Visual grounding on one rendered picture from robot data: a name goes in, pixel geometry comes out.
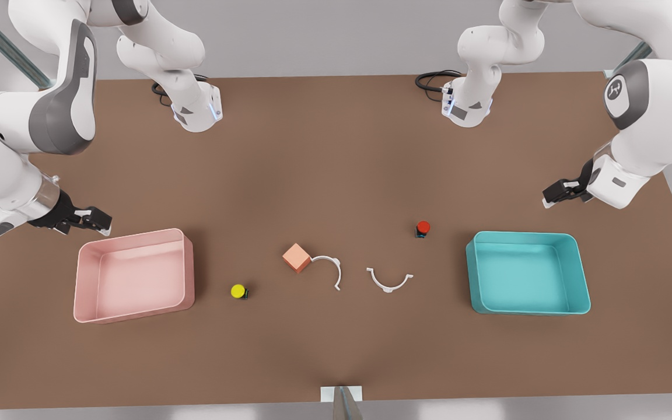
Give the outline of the blue storage box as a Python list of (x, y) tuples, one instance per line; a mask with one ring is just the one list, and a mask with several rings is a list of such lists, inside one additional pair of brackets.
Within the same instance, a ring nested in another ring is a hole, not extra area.
[(590, 295), (577, 241), (559, 232), (480, 231), (465, 248), (480, 314), (582, 316)]

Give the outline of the pink storage box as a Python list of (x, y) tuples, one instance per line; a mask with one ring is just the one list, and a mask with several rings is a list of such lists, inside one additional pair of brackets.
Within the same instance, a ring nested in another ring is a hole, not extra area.
[(175, 313), (194, 301), (194, 245), (179, 229), (92, 241), (78, 252), (73, 317), (79, 323)]

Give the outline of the orange cube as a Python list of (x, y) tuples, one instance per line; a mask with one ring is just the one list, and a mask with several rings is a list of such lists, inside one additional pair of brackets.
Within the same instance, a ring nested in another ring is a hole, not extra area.
[(295, 243), (283, 253), (283, 260), (296, 273), (301, 273), (310, 263), (312, 257), (304, 250), (301, 245)]

